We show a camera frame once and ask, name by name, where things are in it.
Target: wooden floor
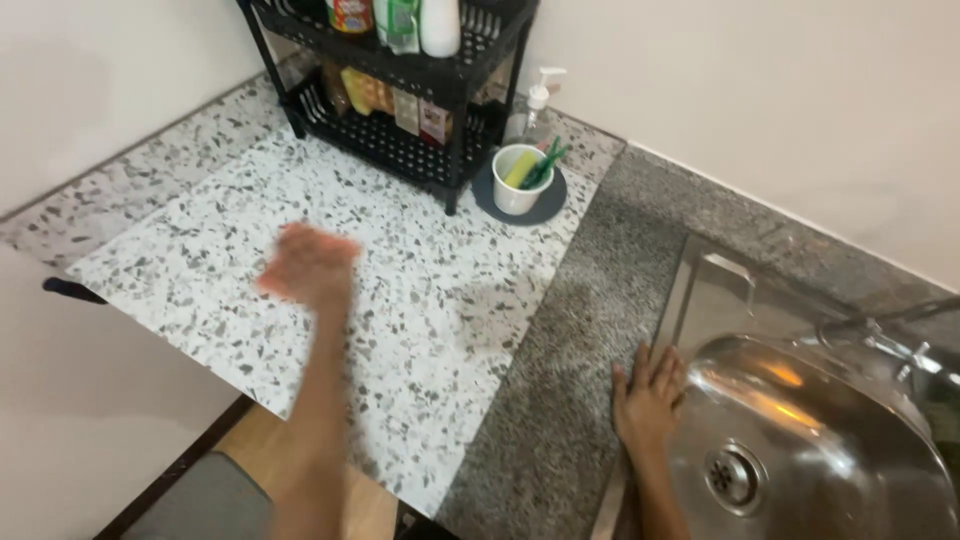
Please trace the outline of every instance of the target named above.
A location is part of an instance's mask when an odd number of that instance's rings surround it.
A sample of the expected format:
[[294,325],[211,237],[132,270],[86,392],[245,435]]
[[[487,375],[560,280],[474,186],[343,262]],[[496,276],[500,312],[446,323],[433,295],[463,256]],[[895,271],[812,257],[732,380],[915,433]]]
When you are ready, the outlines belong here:
[[[283,482],[282,455],[286,424],[254,405],[215,450],[229,455],[271,498]],[[353,467],[347,473],[346,540],[393,540],[396,497]]]

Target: faucet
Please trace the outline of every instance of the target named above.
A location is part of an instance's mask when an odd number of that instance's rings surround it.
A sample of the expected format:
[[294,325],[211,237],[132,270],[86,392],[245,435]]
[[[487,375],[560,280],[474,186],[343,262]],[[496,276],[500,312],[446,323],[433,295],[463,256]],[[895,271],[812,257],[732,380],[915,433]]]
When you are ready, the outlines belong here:
[[960,311],[960,296],[924,302],[887,313],[864,314],[840,321],[829,321],[816,328],[816,338],[828,349],[832,349],[837,342],[860,343],[900,359],[902,364],[894,379],[907,384],[910,397],[914,397],[920,392],[914,374],[917,370],[928,371],[924,361],[930,344],[924,341],[916,347],[908,347],[902,340],[890,337],[888,331],[900,325],[953,311]]

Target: white bottle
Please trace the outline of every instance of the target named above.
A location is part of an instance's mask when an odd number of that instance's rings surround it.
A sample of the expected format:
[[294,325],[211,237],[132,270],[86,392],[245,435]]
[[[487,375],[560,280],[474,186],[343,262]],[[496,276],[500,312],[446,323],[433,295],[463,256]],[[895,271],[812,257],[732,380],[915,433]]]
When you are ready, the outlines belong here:
[[540,83],[530,86],[526,103],[514,106],[507,119],[507,128],[503,134],[503,145],[530,144],[541,146],[549,144],[552,135],[547,122],[546,104],[550,100],[550,90],[546,87],[551,75],[564,75],[566,70],[561,67],[542,67],[540,69]]
[[448,58],[460,50],[460,4],[457,0],[422,0],[420,48],[434,58]]

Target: white cup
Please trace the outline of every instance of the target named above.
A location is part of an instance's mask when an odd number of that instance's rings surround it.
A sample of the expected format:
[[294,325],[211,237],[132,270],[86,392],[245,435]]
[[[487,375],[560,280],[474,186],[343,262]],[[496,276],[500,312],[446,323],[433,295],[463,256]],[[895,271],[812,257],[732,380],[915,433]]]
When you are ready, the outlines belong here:
[[493,201],[497,208],[510,215],[521,215],[530,211],[540,194],[553,184],[553,169],[550,169],[550,176],[537,189],[517,189],[503,183],[503,179],[507,178],[516,160],[524,152],[533,152],[538,161],[546,158],[542,151],[529,144],[504,146],[493,155]]

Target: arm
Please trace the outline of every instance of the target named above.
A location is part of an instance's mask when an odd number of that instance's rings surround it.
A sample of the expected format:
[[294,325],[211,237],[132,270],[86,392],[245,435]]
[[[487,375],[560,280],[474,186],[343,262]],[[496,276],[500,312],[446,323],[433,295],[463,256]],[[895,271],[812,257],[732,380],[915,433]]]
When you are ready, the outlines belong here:
[[651,379],[649,350],[641,343],[634,361],[634,386],[613,366],[613,421],[634,465],[639,489],[639,515],[646,540],[689,540],[684,514],[670,482],[666,443],[677,421],[684,367],[677,351],[663,353]]
[[318,252],[309,237],[286,234],[278,246],[282,279],[316,316],[313,346],[287,423],[284,477],[272,540],[339,540],[345,499],[346,405],[341,382],[351,263]]

